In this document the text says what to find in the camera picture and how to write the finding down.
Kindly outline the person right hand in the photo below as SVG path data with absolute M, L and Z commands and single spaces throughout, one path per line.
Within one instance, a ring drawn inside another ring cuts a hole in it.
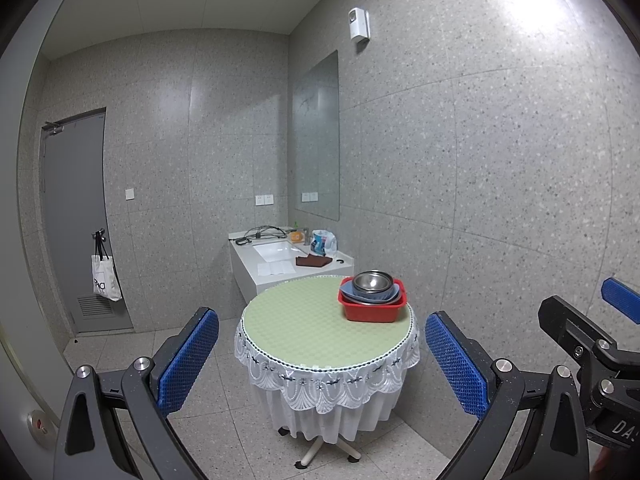
M 627 451 L 601 448 L 599 455 L 591 467 L 590 480 L 623 480 L 631 472 L 630 455 Z

